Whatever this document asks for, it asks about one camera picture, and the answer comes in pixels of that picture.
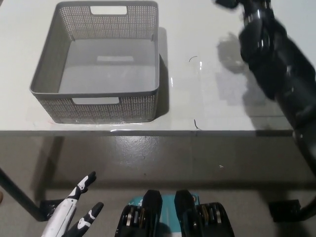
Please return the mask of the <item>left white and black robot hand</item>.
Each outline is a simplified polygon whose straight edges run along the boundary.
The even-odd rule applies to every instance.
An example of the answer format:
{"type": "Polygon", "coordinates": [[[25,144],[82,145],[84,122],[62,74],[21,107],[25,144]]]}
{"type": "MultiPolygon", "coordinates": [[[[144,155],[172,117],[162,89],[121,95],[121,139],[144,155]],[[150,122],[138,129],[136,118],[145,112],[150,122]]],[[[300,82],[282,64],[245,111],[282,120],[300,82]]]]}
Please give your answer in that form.
{"type": "Polygon", "coordinates": [[[41,234],[43,237],[82,237],[85,235],[104,207],[102,202],[95,204],[72,227],[70,227],[70,223],[76,212],[80,196],[88,191],[88,187],[95,180],[96,172],[93,171],[78,182],[49,218],[41,234]]]}

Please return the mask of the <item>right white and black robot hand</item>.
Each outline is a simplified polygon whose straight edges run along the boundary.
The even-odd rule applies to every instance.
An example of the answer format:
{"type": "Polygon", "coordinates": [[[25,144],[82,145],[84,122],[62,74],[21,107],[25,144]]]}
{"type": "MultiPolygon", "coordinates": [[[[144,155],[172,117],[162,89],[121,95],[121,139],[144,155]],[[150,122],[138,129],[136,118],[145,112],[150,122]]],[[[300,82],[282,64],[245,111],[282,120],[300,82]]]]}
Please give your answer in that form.
{"type": "Polygon", "coordinates": [[[235,9],[239,5],[239,0],[215,0],[215,3],[227,9],[235,9]]]}

